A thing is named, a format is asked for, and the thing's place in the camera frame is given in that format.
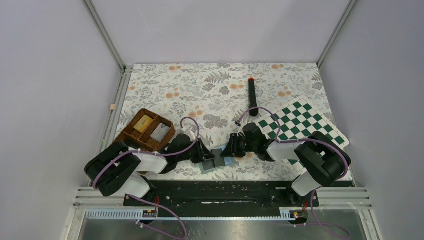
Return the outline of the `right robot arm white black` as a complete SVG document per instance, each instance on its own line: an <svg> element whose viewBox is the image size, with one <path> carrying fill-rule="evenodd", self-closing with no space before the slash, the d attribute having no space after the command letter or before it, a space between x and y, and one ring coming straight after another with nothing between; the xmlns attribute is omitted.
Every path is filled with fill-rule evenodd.
<svg viewBox="0 0 424 240"><path fill-rule="evenodd" d="M245 125L241 133L232 133L221 153L223 158L243 158L254 153L260 160L297 160L306 170L290 185L287 201L301 205L307 194L330 187L347 174L350 157L320 131L301 139L275 140L267 137L255 123Z"/></svg>

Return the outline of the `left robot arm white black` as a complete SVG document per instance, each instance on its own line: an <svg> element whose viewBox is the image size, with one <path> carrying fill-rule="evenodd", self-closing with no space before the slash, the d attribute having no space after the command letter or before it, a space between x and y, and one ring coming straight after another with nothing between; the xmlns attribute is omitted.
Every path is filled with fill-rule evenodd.
<svg viewBox="0 0 424 240"><path fill-rule="evenodd" d="M162 149L155 152L129 147L120 140L90 160L84 167L85 174L92 181L94 189L102 196L117 193L131 194L144 206L152 204L155 192L150 182L140 172L167 174L178 163L190 161L194 164L213 161L213 152L200 138L192 140L186 134L179 134Z"/></svg>

